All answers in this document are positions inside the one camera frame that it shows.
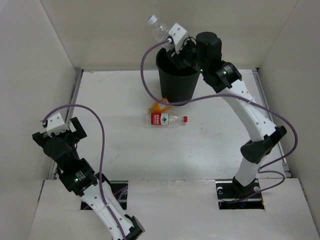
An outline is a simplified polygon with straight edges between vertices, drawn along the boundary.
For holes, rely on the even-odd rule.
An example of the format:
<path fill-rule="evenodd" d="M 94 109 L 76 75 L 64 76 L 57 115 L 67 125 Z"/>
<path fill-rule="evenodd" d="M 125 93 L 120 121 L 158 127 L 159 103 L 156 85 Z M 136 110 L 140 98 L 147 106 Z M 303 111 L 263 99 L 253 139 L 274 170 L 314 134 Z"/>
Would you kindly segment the clear bottle white cap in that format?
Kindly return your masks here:
<path fill-rule="evenodd" d="M 167 41 L 169 44 L 172 43 L 169 35 L 170 29 L 164 22 L 160 21 L 155 15 L 152 15 L 148 18 L 147 23 L 151 26 L 153 37 L 158 43 L 163 41 Z"/>

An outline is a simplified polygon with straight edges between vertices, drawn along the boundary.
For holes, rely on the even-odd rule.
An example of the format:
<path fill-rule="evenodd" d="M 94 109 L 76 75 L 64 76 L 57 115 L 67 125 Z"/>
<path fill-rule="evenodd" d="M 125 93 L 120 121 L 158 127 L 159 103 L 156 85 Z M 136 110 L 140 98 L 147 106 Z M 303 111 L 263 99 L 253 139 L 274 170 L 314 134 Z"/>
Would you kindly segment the red label clear bottle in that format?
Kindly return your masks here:
<path fill-rule="evenodd" d="M 152 127 L 183 126 L 188 122 L 188 117 L 166 112 L 150 112 L 145 115 L 143 122 Z"/>

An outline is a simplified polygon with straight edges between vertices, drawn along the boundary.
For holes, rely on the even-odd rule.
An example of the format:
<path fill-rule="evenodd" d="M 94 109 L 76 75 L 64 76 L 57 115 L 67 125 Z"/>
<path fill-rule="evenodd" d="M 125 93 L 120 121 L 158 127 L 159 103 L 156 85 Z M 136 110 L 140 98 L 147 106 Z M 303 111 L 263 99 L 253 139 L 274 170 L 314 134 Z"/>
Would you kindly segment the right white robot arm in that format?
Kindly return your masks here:
<path fill-rule="evenodd" d="M 241 148 L 242 161 L 232 179 L 232 192 L 238 198 L 251 194 L 262 161 L 287 130 L 276 126 L 263 114 L 249 93 L 234 64 L 222 59 L 222 41 L 213 32 L 201 32 L 195 40 L 188 35 L 171 33 L 167 56 L 180 70 L 190 67 L 232 108 L 250 137 Z"/>

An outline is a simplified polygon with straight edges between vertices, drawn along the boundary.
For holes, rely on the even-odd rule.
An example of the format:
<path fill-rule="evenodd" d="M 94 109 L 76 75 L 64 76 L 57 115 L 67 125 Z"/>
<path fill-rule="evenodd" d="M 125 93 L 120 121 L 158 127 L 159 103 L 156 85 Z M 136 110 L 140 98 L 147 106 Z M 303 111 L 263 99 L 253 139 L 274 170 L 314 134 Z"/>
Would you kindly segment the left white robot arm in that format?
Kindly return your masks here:
<path fill-rule="evenodd" d="M 72 118 L 71 123 L 74 131 L 61 114 L 56 113 L 46 120 L 45 132 L 34 133 L 32 139 L 57 164 L 58 178 L 64 187 L 80 197 L 98 215 L 113 240 L 138 239 L 145 229 L 122 208 L 110 182 L 95 173 L 90 164 L 79 157 L 78 142 L 87 134 L 78 118 Z"/>

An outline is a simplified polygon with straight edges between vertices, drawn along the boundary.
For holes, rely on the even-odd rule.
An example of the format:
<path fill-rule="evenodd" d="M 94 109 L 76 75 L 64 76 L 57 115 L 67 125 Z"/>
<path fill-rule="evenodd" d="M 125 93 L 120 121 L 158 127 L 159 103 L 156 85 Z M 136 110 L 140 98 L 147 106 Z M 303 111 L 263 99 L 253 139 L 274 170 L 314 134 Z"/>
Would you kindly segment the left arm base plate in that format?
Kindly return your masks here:
<path fill-rule="evenodd" d="M 128 181 L 111 181 L 110 182 L 111 191 L 114 197 L 119 202 L 120 206 L 126 210 L 127 209 L 127 199 L 128 199 Z"/>

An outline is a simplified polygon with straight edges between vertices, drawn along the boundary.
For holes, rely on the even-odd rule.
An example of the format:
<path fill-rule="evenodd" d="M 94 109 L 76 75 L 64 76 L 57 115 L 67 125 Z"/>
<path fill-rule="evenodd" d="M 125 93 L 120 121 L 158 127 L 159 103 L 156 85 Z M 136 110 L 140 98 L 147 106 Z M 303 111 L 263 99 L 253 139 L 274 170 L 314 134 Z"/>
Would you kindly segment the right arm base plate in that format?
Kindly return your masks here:
<path fill-rule="evenodd" d="M 257 178 L 247 187 L 238 185 L 232 179 L 219 179 L 215 181 L 215 187 L 220 210 L 265 209 Z"/>

